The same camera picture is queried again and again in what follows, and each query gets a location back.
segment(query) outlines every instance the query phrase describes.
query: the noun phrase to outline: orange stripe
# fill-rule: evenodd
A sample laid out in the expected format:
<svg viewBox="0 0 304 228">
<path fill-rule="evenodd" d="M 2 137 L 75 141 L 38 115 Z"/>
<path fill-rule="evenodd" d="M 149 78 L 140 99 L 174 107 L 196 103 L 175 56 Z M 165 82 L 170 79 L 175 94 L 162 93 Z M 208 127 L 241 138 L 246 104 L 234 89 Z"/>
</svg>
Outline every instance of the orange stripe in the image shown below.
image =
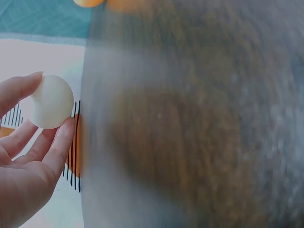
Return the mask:
<svg viewBox="0 0 304 228">
<path fill-rule="evenodd" d="M 75 120 L 77 120 L 77 118 L 79 118 L 79 123 L 78 123 L 78 127 L 76 129 L 77 131 L 77 138 L 76 138 L 76 134 L 74 135 L 74 141 L 73 141 L 73 150 L 72 148 L 70 148 L 70 151 L 69 151 L 69 160 L 66 161 L 69 169 L 72 171 L 72 173 L 74 175 L 76 175 L 77 177 L 79 177 L 79 173 L 80 173 L 80 150 L 79 150 L 79 147 L 80 147 L 80 115 L 76 114 L 75 115 Z"/>
<path fill-rule="evenodd" d="M 0 138 L 10 135 L 13 131 L 14 131 L 14 129 L 2 127 L 0 129 Z"/>
</svg>

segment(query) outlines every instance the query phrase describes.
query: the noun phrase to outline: black stripe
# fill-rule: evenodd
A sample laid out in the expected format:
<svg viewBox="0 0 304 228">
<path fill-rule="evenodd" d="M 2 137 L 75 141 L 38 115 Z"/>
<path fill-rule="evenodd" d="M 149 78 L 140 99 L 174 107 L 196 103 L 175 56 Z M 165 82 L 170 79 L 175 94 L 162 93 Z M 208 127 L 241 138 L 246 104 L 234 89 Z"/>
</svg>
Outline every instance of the black stripe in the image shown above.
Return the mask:
<svg viewBox="0 0 304 228">
<path fill-rule="evenodd" d="M 69 161 L 70 161 L 70 154 L 67 155 L 66 180 L 68 180 Z"/>
<path fill-rule="evenodd" d="M 78 192 L 80 192 L 80 169 L 78 170 Z"/>
<path fill-rule="evenodd" d="M 21 110 L 19 110 L 18 126 L 20 126 L 20 117 L 21 117 Z"/>
<path fill-rule="evenodd" d="M 7 117 L 8 115 L 7 114 L 5 114 L 5 118 L 4 118 L 4 124 L 6 123 L 6 117 Z"/>
<path fill-rule="evenodd" d="M 15 120 L 15 127 L 17 127 L 18 112 L 19 112 L 19 103 L 18 103 L 18 106 L 17 106 L 16 120 Z"/>
<path fill-rule="evenodd" d="M 73 118 L 75 119 L 75 115 L 76 115 L 76 109 L 77 109 L 77 102 L 75 102 L 75 108 L 74 108 L 74 116 Z M 71 171 L 73 173 L 73 167 L 74 167 L 74 162 L 73 162 L 73 147 L 74 147 L 74 139 L 72 141 L 72 145 L 71 145 Z M 73 175 L 71 175 L 71 180 L 70 180 L 71 186 L 73 186 Z"/>
<path fill-rule="evenodd" d="M 11 110 L 9 111 L 9 122 L 8 122 L 8 125 L 10 124 L 10 115 L 11 115 Z"/>
<path fill-rule="evenodd" d="M 14 111 L 13 111 L 13 117 L 11 119 L 11 125 L 14 125 L 14 116 L 15 116 L 15 111 L 16 111 L 16 106 L 14 107 Z"/>
<path fill-rule="evenodd" d="M 78 105 L 78 116 L 77 116 L 77 120 L 76 120 L 76 132 L 75 132 L 75 168 L 74 168 L 74 174 L 75 174 L 75 180 L 74 180 L 74 184 L 75 184 L 75 190 L 76 190 L 76 167 L 77 167 L 77 133 L 78 133 L 78 123 L 79 123 L 79 114 L 80 114 L 80 101 L 79 101 L 79 105 Z"/>
</svg>

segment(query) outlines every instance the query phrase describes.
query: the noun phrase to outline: brown blurry object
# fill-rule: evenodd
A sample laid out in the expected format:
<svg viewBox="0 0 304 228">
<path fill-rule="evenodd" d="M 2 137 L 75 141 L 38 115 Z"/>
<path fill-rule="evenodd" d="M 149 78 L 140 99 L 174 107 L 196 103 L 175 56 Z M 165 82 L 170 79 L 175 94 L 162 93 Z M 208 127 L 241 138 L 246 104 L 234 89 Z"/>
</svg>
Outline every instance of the brown blurry object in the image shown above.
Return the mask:
<svg viewBox="0 0 304 228">
<path fill-rule="evenodd" d="M 85 227 L 303 227 L 303 2 L 136 2 L 94 10 Z"/>
</svg>

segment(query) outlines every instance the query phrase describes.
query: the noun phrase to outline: skin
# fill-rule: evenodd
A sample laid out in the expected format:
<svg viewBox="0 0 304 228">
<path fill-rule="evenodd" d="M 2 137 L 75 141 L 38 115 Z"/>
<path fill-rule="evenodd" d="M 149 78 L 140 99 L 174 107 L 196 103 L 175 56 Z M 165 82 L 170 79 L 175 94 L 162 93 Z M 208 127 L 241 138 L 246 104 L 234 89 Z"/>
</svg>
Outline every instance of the skin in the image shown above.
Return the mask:
<svg viewBox="0 0 304 228">
<path fill-rule="evenodd" d="M 14 77 L 0 83 L 0 117 L 38 87 L 42 73 Z M 14 159 L 38 128 L 25 121 L 0 139 L 0 227 L 15 228 L 51 198 L 74 135 L 74 120 L 58 129 L 43 130 L 30 150 Z"/>
</svg>

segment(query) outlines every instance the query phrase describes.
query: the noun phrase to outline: white surface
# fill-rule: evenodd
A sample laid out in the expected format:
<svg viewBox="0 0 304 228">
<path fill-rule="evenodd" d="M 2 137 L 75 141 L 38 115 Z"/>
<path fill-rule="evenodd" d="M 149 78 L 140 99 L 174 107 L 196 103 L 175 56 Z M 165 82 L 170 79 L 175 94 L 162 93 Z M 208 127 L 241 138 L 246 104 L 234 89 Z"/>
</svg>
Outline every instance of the white surface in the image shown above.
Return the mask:
<svg viewBox="0 0 304 228">
<path fill-rule="evenodd" d="M 43 75 L 37 90 L 20 102 L 22 116 L 43 129 L 54 129 L 71 116 L 73 92 L 68 83 L 55 75 Z"/>
<path fill-rule="evenodd" d="M 85 48 L 0 39 L 0 81 L 33 72 L 64 78 L 80 99 L 81 75 Z M 24 154 L 39 132 L 23 150 Z M 60 178 L 51 200 L 21 228 L 83 228 L 81 198 L 65 178 Z"/>
</svg>

